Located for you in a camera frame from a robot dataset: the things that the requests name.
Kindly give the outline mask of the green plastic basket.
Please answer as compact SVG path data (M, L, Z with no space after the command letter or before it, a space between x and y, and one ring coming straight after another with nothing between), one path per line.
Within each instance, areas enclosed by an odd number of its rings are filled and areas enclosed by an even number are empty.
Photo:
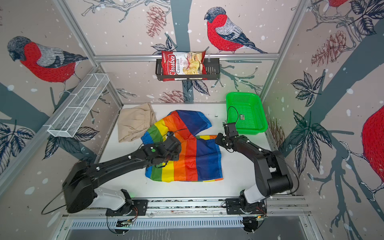
M235 123L240 135L257 135L268 129L263 104L258 95L232 92L226 95L227 122Z

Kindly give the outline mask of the rainbow coloured shorts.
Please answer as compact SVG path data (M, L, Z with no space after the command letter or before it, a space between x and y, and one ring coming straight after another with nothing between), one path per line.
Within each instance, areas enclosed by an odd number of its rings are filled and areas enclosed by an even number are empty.
M141 137L143 144L163 142L168 132L181 142L177 161L158 167L148 167L145 176L157 182L213 182L223 177L221 151L215 143L216 135L200 136L212 127L201 112L176 110L156 122Z

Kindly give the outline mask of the beige drawstring shorts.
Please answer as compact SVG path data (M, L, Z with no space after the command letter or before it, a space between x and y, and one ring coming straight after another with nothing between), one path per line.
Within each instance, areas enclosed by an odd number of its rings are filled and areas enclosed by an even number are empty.
M156 122L155 112L149 103L122 109L118 117L119 143L140 139Z

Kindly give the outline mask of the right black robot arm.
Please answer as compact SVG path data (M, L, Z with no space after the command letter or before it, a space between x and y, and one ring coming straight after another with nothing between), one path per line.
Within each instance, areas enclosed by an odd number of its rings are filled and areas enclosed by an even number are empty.
M226 150L233 150L247 157L254 165L256 183L240 192L234 205L226 201L228 214L266 214L265 199L290 191L294 187L289 166L279 151L266 150L239 135L235 123L223 124L225 133L219 133L215 143Z

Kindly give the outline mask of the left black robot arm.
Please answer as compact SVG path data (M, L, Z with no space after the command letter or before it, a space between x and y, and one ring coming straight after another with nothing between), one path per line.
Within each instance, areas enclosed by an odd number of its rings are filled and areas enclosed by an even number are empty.
M102 185L129 172L178 160L181 142L174 136L147 144L125 156L99 163L76 163L63 183L69 214L89 207L106 209L108 216L126 216L135 205L127 190L114 191Z

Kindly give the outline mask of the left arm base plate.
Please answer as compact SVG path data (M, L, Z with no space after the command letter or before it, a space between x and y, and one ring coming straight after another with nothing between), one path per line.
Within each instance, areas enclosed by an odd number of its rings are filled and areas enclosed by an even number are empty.
M148 208L148 200L131 200L125 203L118 210L107 209L107 217L120 217L120 216L145 216Z

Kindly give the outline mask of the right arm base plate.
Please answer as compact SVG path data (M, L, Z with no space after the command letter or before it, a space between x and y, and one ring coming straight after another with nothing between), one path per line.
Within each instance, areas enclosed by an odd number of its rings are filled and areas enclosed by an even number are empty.
M249 204L246 200L239 198L225 199L225 208L228 215L266 215L267 207L265 201Z

